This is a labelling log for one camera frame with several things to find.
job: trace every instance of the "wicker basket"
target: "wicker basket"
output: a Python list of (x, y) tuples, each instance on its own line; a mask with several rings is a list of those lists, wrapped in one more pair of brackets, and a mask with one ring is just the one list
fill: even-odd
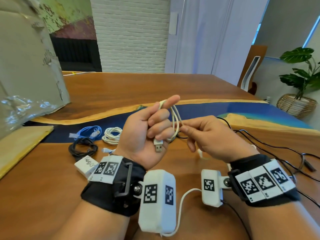
[(294, 94), (285, 94), (277, 102), (277, 107), (288, 114), (301, 119), (309, 115), (317, 106), (317, 101), (312, 98), (302, 97), (295, 99)]

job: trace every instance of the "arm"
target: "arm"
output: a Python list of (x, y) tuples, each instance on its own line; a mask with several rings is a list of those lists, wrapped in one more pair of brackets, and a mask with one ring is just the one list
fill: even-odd
[[(174, 95), (164, 102), (160, 110), (157, 102), (130, 115), (114, 154), (126, 157), (146, 170), (158, 164), (168, 148), (166, 139), (174, 134), (167, 109), (179, 100), (180, 97)], [(155, 151), (154, 137), (163, 140), (162, 152)], [(121, 240), (125, 237), (129, 219), (82, 200), (53, 240)]]
[[(226, 163), (259, 152), (214, 116), (184, 121), (180, 129), (188, 136), (192, 152), (198, 147)], [(254, 240), (320, 239), (320, 228), (300, 202), (269, 207), (248, 207)]]

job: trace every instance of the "printed symbol on box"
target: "printed symbol on box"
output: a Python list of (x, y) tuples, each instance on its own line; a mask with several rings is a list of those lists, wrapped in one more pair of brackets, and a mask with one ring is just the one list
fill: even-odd
[(288, 181), (287, 177), (284, 175), (280, 168), (270, 170), (270, 172), (273, 174), (279, 184), (283, 184), (284, 182)]
[(94, 173), (96, 173), (96, 174), (102, 173), (102, 170), (104, 169), (106, 164), (107, 164), (106, 161), (105, 162), (101, 162)]
[(146, 185), (144, 189), (143, 203), (157, 203), (157, 184)]
[(267, 173), (254, 177), (254, 179), (258, 182), (258, 185), (262, 190), (267, 190), (272, 187), (275, 187), (274, 182)]
[(174, 189), (168, 185), (165, 186), (165, 203), (174, 205)]
[(109, 162), (108, 166), (104, 170), (103, 174), (113, 176), (116, 172), (116, 169), (118, 167), (118, 162)]
[(203, 179), (204, 190), (214, 191), (214, 180)]
[(254, 183), (254, 181), (250, 178), (245, 181), (240, 182), (240, 184), (242, 185), (242, 187), (247, 195), (259, 192), (258, 187)]

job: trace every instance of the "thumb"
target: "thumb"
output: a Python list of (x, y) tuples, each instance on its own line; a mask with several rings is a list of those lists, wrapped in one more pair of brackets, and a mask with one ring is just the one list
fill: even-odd
[(139, 119), (142, 121), (148, 120), (151, 115), (153, 115), (155, 112), (158, 111), (159, 106), (160, 106), (160, 103), (156, 102), (154, 105), (138, 111), (136, 115), (139, 116)]
[(182, 127), (180, 128), (180, 131), (186, 134), (188, 137), (194, 139), (195, 141), (200, 141), (202, 138), (201, 137), (202, 131), (199, 131), (188, 125), (182, 125)]

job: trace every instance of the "usb connector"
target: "usb connector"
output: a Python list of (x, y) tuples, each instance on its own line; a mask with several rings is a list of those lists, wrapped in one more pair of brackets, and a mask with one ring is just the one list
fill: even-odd
[(162, 145), (163, 145), (163, 140), (153, 140), (153, 144), (155, 146), (155, 151), (156, 152), (162, 152)]

